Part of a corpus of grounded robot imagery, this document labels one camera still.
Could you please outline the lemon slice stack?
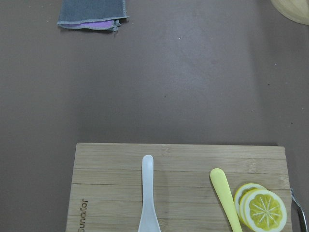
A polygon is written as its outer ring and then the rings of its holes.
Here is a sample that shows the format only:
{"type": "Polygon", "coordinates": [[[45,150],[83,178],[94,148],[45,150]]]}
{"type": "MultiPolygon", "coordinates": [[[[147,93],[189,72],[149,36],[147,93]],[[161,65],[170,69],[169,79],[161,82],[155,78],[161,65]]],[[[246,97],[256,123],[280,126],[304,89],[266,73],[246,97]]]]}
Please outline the lemon slice stack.
{"type": "Polygon", "coordinates": [[[239,187],[234,205],[240,221],[254,232],[280,232],[287,222],[287,210],[274,192],[256,183],[239,187]]]}

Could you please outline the yellow plastic knife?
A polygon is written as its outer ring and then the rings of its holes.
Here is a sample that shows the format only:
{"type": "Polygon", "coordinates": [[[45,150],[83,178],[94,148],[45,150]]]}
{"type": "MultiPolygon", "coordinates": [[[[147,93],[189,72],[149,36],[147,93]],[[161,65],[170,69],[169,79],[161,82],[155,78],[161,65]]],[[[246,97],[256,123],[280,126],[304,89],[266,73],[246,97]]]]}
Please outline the yellow plastic knife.
{"type": "Polygon", "coordinates": [[[220,168],[214,168],[210,172],[210,179],[230,223],[232,231],[241,232],[242,227],[240,225],[225,172],[220,168]]]}

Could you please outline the bamboo cutting board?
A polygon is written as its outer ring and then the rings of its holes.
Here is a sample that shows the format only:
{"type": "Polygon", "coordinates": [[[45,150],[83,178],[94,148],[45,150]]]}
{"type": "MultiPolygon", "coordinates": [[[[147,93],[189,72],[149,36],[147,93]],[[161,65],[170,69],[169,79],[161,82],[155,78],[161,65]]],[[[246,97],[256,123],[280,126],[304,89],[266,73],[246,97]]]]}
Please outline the bamboo cutting board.
{"type": "Polygon", "coordinates": [[[142,207],[142,158],[154,158],[154,206],[163,232],[229,232],[210,172],[221,168],[232,192],[258,183],[291,211],[280,146],[79,143],[66,231],[135,232],[142,207]]]}

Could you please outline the grey folded cloth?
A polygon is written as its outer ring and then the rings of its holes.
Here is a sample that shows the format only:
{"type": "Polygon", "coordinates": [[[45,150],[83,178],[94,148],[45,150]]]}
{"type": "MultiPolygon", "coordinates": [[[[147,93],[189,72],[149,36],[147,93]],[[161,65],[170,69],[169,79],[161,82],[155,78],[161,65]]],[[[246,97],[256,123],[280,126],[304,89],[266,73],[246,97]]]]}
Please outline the grey folded cloth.
{"type": "Polygon", "coordinates": [[[65,29],[117,31],[127,19],[125,0],[64,0],[57,25],[65,29]]]}

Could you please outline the white ceramic spoon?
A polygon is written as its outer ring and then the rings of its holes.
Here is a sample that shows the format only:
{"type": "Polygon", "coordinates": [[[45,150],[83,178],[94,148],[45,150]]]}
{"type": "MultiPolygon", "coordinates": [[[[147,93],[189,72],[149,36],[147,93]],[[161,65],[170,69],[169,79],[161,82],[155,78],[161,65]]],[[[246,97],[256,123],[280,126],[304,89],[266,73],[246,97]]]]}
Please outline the white ceramic spoon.
{"type": "Polygon", "coordinates": [[[151,155],[142,158],[142,211],[138,231],[161,231],[154,205],[154,158],[151,155]]]}

